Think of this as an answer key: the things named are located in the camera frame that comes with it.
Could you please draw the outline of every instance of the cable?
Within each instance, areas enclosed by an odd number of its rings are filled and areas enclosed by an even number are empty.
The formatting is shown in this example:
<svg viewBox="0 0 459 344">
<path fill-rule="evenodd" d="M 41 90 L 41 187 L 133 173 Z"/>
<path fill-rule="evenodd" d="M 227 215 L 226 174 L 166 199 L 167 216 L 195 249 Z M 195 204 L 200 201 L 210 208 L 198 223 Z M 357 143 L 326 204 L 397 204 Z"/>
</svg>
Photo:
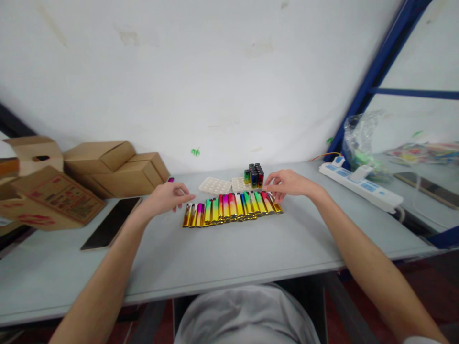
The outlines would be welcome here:
<svg viewBox="0 0 459 344">
<path fill-rule="evenodd" d="M 401 157 L 398 157 L 398 156 L 382 156 L 383 158 L 396 158 L 396 159 L 400 159 L 400 160 L 403 160 L 405 161 L 406 163 L 408 163 L 408 165 L 411 167 L 411 169 L 413 170 L 413 172 L 416 174 L 417 176 L 417 181 L 416 181 L 416 188 L 414 189 L 413 191 L 413 196 L 411 197 L 411 206 L 413 207 L 414 211 L 416 211 L 419 215 L 425 217 L 426 219 L 432 221 L 433 223 L 443 227 L 443 228 L 446 228 L 446 229 L 449 229 L 449 227 L 446 227 L 445 225 L 441 224 L 440 222 L 438 222 L 437 220 L 434 220 L 433 218 L 427 216 L 426 214 L 424 214 L 422 211 L 420 211 L 417 206 L 416 206 L 416 198 L 417 196 L 419 195 L 420 193 L 420 190 L 419 188 L 421 187 L 421 175 L 417 172 L 417 170 L 414 168 L 413 164 L 408 160 L 408 159 L 405 159 L 405 158 L 401 158 Z"/>
<path fill-rule="evenodd" d="M 315 158 L 313 158 L 313 159 L 311 159 L 309 161 L 312 161 L 312 160 L 315 160 L 315 159 L 320 158 L 322 156 L 326 156 L 326 155 L 330 155 L 330 154 L 338 154 L 339 156 L 343 156 L 341 153 L 338 153 L 338 152 L 325 153 L 325 154 L 322 154 L 322 155 L 318 155 L 318 156 L 316 156 Z"/>
<path fill-rule="evenodd" d="M 400 218 L 398 219 L 398 222 L 403 223 L 405 220 L 405 210 L 400 206 L 396 207 L 396 209 L 400 212 Z"/>
</svg>

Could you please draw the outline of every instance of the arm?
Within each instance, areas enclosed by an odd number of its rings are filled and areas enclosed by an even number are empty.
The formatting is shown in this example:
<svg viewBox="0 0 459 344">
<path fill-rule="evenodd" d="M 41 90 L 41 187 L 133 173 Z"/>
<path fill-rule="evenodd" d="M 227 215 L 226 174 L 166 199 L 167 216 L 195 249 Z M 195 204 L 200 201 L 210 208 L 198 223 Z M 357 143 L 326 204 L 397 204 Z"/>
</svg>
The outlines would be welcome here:
<svg viewBox="0 0 459 344">
<path fill-rule="evenodd" d="M 57 343 L 105 343 L 124 299 L 132 263 L 147 224 L 194 199 L 181 183 L 159 185 L 126 220 L 110 251 L 51 338 Z"/>
<path fill-rule="evenodd" d="M 281 202 L 286 194 L 305 195 L 311 199 L 355 281 L 382 314 L 400 343 L 411 336 L 448 343 L 400 271 L 324 188 L 292 170 L 271 173 L 266 184 L 263 189 L 275 193 L 276 202 Z"/>
</svg>

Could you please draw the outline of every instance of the plug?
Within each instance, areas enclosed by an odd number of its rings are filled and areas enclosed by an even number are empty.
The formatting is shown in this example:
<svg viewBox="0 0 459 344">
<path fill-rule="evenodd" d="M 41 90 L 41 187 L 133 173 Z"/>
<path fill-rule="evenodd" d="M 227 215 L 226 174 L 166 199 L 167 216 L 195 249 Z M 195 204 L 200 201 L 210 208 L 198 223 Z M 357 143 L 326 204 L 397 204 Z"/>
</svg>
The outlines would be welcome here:
<svg viewBox="0 0 459 344">
<path fill-rule="evenodd" d="M 353 174 L 349 176 L 353 182 L 360 182 L 362 179 L 365 179 L 370 172 L 373 171 L 373 167 L 370 165 L 362 165 L 358 169 L 355 170 Z"/>
<path fill-rule="evenodd" d="M 339 155 L 333 160 L 331 164 L 335 167 L 341 167 L 345 161 L 346 159 L 343 156 Z"/>
</svg>

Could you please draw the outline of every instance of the forearm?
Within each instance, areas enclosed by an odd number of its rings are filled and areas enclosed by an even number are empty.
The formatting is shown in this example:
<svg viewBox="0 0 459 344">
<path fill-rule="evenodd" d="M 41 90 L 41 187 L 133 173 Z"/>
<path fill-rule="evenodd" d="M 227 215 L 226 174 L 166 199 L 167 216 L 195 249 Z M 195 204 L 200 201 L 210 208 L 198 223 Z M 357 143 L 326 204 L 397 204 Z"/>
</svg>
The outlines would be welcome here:
<svg viewBox="0 0 459 344">
<path fill-rule="evenodd" d="M 105 343 L 123 303 L 132 263 L 148 220 L 130 216 L 50 343 Z"/>
<path fill-rule="evenodd" d="M 397 339 L 402 342 L 408 336 L 419 335 L 447 343 L 400 271 L 328 193 L 320 189 L 310 198 L 335 239 L 349 271 Z"/>
</svg>

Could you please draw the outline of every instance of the person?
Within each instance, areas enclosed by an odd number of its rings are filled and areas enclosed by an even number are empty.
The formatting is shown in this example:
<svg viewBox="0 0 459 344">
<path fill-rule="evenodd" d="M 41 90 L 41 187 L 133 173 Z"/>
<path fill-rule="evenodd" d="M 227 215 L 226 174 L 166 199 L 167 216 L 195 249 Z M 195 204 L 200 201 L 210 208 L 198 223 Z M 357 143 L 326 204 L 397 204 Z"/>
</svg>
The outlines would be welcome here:
<svg viewBox="0 0 459 344">
<path fill-rule="evenodd" d="M 448 343 L 410 285 L 327 191 L 292 170 L 271 173 L 263 187 L 275 202 L 306 196 L 319 210 L 355 281 L 405 344 Z M 104 343 L 123 303 L 147 224 L 194 199 L 182 183 L 165 183 L 124 224 L 100 266 L 53 334 L 51 344 Z M 274 285 L 243 286 L 198 296 L 186 310 L 175 343 L 319 343 L 301 305 Z"/>
</svg>

